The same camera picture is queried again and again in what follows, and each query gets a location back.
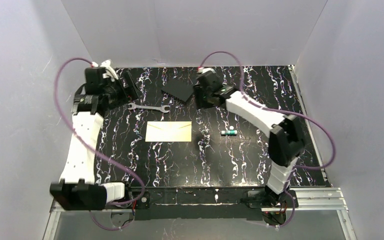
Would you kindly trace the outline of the cream paper envelope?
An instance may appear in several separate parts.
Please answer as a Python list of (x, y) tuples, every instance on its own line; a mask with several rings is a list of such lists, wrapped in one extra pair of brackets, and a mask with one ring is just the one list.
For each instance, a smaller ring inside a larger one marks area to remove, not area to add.
[(191, 142), (191, 121), (148, 121), (146, 142)]

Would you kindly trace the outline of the green glue stick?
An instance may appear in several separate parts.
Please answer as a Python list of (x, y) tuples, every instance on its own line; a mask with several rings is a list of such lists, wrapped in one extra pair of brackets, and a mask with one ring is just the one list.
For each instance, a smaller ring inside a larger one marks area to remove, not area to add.
[(222, 136), (236, 136), (238, 134), (237, 130), (222, 130), (220, 132)]

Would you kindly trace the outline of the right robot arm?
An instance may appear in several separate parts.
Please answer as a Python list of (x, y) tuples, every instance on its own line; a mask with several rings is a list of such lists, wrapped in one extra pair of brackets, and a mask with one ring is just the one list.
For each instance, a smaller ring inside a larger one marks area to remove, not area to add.
[(303, 153), (306, 141), (303, 126), (296, 115), (285, 115), (258, 106), (257, 101), (232, 85), (225, 85), (213, 68), (200, 67), (197, 83), (193, 86), (197, 108), (225, 107), (268, 137), (268, 157), (271, 170), (264, 191), (248, 196), (242, 202), (249, 207), (276, 206), (285, 201), (290, 187), (290, 177)]

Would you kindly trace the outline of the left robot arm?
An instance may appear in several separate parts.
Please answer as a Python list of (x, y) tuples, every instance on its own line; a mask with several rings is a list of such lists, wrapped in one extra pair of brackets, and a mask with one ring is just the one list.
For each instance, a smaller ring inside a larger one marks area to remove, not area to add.
[(100, 211), (107, 205), (128, 205), (132, 193), (124, 181), (96, 183), (95, 158), (105, 114), (137, 100), (141, 93), (129, 71), (112, 76), (103, 66), (87, 67), (85, 83), (74, 93), (72, 130), (65, 167), (49, 192), (67, 211)]

